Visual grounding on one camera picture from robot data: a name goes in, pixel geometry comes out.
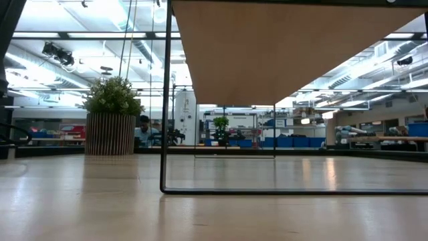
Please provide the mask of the green plant in slatted pot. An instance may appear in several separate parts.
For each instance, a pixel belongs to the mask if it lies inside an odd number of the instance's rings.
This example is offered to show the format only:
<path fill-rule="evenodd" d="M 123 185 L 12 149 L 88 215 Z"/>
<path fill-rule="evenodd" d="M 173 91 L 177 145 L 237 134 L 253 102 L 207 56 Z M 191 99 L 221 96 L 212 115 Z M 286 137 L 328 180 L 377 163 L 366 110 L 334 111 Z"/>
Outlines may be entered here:
<path fill-rule="evenodd" d="M 84 97 L 87 110 L 85 154 L 131 155 L 134 129 L 144 112 L 132 83 L 121 76 L 97 79 Z"/>

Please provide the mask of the white pillar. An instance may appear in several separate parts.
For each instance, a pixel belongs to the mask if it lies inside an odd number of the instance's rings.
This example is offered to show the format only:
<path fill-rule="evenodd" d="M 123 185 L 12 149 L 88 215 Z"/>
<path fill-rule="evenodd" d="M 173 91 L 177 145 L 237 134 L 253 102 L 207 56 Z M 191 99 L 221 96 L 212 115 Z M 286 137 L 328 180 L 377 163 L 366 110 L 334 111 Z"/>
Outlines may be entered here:
<path fill-rule="evenodd" d="M 175 128 L 185 136 L 183 145 L 195 144 L 197 103 L 193 91 L 182 90 L 175 95 Z"/>

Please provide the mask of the person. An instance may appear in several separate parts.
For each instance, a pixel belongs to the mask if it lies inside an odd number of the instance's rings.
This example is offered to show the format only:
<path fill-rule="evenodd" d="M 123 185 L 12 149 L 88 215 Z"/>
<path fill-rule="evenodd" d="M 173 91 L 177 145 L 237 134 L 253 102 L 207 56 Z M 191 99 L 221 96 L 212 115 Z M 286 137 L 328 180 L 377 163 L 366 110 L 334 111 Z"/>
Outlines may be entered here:
<path fill-rule="evenodd" d="M 134 130 L 134 136 L 138 138 L 138 146 L 149 148 L 154 141 L 151 139 L 152 134 L 157 134 L 159 131 L 151 127 L 151 122 L 148 116 L 140 116 L 140 126 Z"/>

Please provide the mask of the black aluminium rig frame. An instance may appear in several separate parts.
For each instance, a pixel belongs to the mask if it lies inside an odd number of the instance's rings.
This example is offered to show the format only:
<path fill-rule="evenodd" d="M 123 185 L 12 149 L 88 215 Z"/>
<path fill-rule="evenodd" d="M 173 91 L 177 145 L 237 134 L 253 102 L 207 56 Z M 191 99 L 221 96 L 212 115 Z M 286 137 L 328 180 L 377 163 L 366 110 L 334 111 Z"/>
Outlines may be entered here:
<path fill-rule="evenodd" d="M 59 31 L 57 32 L 59 37 L 56 39 L 61 40 L 73 40 L 71 37 L 71 32 Z M 85 37 L 83 40 L 89 40 L 89 33 L 103 33 L 108 37 L 101 37 L 101 40 L 130 40 L 131 37 L 124 37 L 124 32 L 82 32 Z M 118 34 L 118 37 L 112 37 L 113 34 Z M 393 35 L 409 35 L 410 37 L 384 37 L 382 40 L 387 41 L 399 41 L 399 40 L 416 40 L 416 41 L 426 41 L 427 37 L 423 37 L 426 33 L 423 32 L 411 32 L 411 33 L 392 33 Z M 166 40 L 165 32 L 155 32 L 148 31 L 142 32 L 138 31 L 134 33 L 135 40 Z M 163 154 L 162 148 L 160 146 L 155 146 L 156 148 L 140 148 L 135 147 L 132 149 L 131 154 Z M 12 146 L 10 145 L 0 145 L 0 154 L 6 154 L 6 150 L 14 150 L 15 158 L 24 158 L 24 157 L 47 157 L 47 156 L 56 156 L 56 155 L 74 155 L 74 154 L 84 154 L 84 146 L 69 146 L 69 147 L 30 147 L 30 146 Z M 420 163 L 428 163 L 425 158 L 428 159 L 428 153 L 424 152 L 411 152 L 411 151 L 374 151 L 374 150 L 357 150 L 357 149 L 278 149 L 274 147 L 273 149 L 252 149 L 240 147 L 202 147 L 202 146 L 177 146 L 169 147 L 167 149 L 167 154 L 171 155 L 217 155 L 217 156 L 250 156 L 250 157 L 261 157 L 261 156 L 292 156 L 292 155 L 301 155 L 301 156 L 346 156 L 346 157 L 364 157 L 364 158 L 374 158 L 374 159 L 391 159 L 391 160 L 401 160 L 401 161 L 412 161 Z"/>

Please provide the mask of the small background potted plant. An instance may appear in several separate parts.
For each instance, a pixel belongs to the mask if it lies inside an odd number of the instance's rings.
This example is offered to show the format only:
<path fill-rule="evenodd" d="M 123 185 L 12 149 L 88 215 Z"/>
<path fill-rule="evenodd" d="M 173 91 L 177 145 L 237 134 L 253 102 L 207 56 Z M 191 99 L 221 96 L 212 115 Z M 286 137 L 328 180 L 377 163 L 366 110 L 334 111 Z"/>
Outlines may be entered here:
<path fill-rule="evenodd" d="M 213 124 L 216 128 L 213 136 L 215 140 L 217 140 L 218 145 L 221 147 L 228 146 L 229 133 L 227 132 L 227 126 L 229 124 L 229 119 L 226 116 L 219 116 L 213 119 Z"/>

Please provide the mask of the wooden shelf black metal legs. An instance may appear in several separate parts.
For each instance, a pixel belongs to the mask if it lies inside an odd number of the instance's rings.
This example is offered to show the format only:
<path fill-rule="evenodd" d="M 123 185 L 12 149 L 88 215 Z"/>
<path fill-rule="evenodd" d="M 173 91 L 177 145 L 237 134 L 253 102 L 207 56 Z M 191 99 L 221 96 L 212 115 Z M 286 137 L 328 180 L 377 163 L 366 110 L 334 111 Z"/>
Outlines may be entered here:
<path fill-rule="evenodd" d="M 275 105 L 428 11 L 428 0 L 168 0 L 197 101 Z"/>

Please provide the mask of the row of blue bins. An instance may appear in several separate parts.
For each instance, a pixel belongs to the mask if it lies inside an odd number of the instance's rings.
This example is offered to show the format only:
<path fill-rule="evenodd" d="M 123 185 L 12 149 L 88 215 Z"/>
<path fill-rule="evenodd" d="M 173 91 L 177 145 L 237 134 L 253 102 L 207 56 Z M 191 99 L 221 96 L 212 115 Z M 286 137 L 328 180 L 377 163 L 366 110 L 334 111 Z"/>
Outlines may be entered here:
<path fill-rule="evenodd" d="M 324 137 L 276 137 L 276 147 L 319 148 L 324 141 Z"/>

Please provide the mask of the large blue bin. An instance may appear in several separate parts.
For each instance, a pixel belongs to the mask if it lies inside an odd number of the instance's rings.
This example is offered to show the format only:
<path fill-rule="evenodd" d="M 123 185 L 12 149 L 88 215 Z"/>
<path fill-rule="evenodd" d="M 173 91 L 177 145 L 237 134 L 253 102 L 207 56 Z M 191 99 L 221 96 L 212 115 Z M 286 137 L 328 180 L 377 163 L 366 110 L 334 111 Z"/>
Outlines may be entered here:
<path fill-rule="evenodd" d="M 428 137 L 428 123 L 411 123 L 408 125 L 410 137 Z"/>

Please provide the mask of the black ceiling-mounted device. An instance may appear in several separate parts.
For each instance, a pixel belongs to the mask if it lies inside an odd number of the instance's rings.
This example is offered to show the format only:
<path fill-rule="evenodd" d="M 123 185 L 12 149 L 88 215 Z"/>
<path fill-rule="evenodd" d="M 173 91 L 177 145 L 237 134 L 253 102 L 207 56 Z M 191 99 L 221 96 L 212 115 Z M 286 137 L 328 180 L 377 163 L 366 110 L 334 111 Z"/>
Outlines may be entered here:
<path fill-rule="evenodd" d="M 73 66 L 74 57 L 71 52 L 55 46 L 51 42 L 45 42 L 42 53 L 49 58 L 53 58 L 63 66 Z"/>

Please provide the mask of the long wooden background table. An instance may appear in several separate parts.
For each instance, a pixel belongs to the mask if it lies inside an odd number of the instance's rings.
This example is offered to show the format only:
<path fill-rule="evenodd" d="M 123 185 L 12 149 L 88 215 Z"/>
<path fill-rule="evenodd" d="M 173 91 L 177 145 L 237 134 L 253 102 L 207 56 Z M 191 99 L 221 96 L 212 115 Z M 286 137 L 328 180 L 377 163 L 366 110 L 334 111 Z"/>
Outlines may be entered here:
<path fill-rule="evenodd" d="M 414 141 L 428 142 L 428 137 L 351 137 L 348 142 Z"/>

